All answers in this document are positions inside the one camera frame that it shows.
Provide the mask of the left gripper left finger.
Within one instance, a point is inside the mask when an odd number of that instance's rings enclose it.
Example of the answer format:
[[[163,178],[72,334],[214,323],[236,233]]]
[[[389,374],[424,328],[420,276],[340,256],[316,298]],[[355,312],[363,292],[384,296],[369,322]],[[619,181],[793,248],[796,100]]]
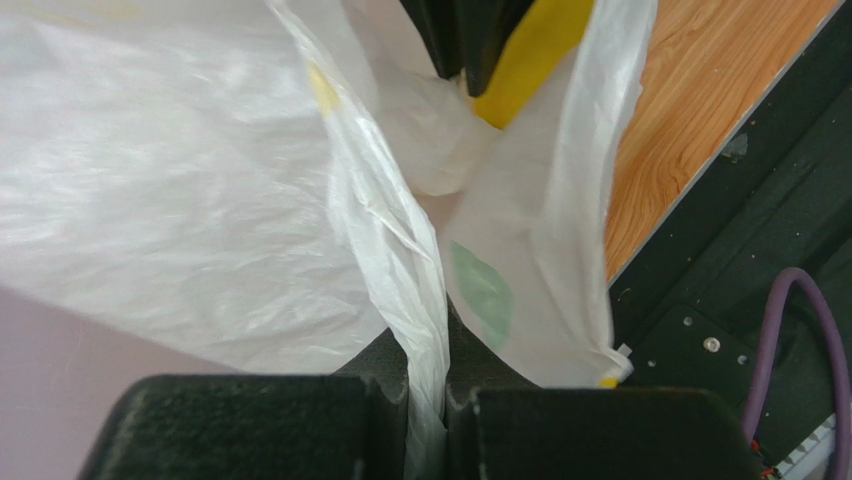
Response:
[[[83,479],[399,479],[407,358],[380,334],[329,375],[170,374],[116,402]]]

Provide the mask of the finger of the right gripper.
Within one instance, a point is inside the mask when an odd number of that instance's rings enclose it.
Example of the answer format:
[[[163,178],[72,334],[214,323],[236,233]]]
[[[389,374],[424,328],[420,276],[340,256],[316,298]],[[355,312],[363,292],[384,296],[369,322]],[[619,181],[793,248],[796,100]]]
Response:
[[[467,90],[487,89],[502,51],[533,0],[462,0],[462,61]]]
[[[463,68],[453,0],[401,0],[420,34],[437,75],[451,79]]]

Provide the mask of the yellow fake lemon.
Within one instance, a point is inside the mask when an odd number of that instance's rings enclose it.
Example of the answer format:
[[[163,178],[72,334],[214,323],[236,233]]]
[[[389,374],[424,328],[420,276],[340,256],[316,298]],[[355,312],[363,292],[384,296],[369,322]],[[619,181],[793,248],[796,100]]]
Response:
[[[536,0],[511,33],[485,92],[473,111],[506,127],[561,59],[582,40],[593,0]]]

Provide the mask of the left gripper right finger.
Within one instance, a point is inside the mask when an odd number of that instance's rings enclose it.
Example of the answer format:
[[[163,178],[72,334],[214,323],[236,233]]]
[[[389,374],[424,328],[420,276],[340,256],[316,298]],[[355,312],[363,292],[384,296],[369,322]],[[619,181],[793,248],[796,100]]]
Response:
[[[542,388],[451,309],[449,479],[758,479],[762,465],[717,396],[679,388]]]

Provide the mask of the white plastic bag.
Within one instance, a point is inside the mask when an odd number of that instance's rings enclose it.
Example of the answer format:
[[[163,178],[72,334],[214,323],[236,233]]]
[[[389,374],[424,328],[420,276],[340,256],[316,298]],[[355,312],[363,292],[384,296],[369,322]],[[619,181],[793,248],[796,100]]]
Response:
[[[138,377],[381,333],[431,477],[449,306],[535,385],[623,379],[603,230],[658,5],[535,13],[575,43],[498,130],[385,2],[3,2],[2,477],[74,477]]]

